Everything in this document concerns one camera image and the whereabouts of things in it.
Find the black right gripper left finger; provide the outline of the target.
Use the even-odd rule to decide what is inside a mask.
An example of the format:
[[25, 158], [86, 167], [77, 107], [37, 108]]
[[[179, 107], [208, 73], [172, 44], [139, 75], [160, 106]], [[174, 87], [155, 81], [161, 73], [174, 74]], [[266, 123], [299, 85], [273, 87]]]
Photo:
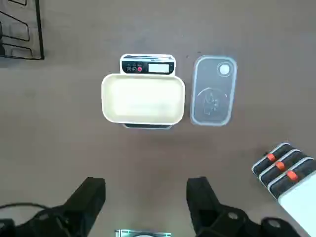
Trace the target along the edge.
[[106, 201], [106, 182], [103, 178], [87, 177], [63, 205], [48, 207], [33, 202], [2, 205], [35, 207], [40, 211], [23, 224], [12, 218], [1, 218], [2, 237], [86, 237], [89, 235]]

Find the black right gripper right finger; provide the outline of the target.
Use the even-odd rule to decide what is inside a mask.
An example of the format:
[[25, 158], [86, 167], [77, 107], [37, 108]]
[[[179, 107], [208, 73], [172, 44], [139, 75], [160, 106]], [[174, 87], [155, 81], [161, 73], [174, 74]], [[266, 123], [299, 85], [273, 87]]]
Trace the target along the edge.
[[189, 178], [186, 200], [197, 237], [298, 237], [288, 222], [266, 217], [251, 221], [241, 209], [221, 204], [206, 177]]

